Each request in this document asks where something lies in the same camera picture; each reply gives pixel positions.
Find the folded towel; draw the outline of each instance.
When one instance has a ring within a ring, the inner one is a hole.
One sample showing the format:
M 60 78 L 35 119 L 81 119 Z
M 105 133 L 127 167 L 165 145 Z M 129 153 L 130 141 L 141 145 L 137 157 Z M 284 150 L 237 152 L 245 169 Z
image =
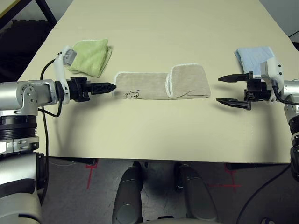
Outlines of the folded towel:
M 268 46 L 238 48 L 235 55 L 237 56 L 240 64 L 243 66 L 244 73 L 252 71 L 254 75 L 261 74 L 261 63 L 274 57 L 272 49 Z
M 205 71 L 199 64 L 181 64 L 170 73 L 119 72 L 116 98 L 187 99 L 211 95 Z
M 112 54 L 108 39 L 79 41 L 73 49 L 77 55 L 69 70 L 93 77 L 100 77 Z

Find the printed logo on towel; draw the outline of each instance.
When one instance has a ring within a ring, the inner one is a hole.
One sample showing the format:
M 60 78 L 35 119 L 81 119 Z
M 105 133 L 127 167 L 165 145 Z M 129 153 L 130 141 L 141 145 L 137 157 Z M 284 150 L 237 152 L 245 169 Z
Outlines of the printed logo on towel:
M 136 91 L 131 91 L 130 90 L 130 92 L 125 93 L 126 98 L 138 98 L 139 97 L 139 91 L 140 90 L 136 90 Z

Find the beige towel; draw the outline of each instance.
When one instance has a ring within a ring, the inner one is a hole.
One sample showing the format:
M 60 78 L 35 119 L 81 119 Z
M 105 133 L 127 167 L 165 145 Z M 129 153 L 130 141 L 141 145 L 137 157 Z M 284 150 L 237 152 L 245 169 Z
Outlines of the beige towel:
M 119 72 L 116 98 L 188 99 L 211 95 L 205 71 L 199 64 L 174 66 L 170 73 Z

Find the wall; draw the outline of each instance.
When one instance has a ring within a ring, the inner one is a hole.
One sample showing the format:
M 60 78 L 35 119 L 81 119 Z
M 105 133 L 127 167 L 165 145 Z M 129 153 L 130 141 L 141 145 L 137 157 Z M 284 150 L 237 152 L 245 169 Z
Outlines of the wall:
M 299 30 L 299 0 L 260 0 L 276 23 L 287 34 Z M 299 33 L 290 38 L 299 42 Z

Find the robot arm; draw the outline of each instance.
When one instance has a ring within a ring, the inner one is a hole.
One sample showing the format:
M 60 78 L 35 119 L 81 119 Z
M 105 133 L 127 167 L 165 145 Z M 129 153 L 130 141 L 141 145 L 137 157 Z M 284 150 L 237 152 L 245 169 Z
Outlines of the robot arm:
M 40 106 L 90 100 L 116 88 L 110 83 L 90 83 L 86 77 L 64 78 L 64 64 L 73 61 L 69 47 L 54 61 L 58 81 L 35 80 L 0 84 L 0 223 L 42 223 L 37 191 L 45 187 L 47 165 L 36 135 Z
M 285 104 L 285 116 L 292 133 L 292 175 L 299 182 L 299 79 L 285 81 L 282 65 L 273 57 L 261 64 L 261 75 L 250 72 L 223 76 L 218 80 L 228 83 L 238 81 L 247 83 L 244 101 L 232 98 L 216 99 L 222 104 L 246 110 L 251 110 L 252 102 L 256 101 L 267 101 L 269 104 L 279 101 Z

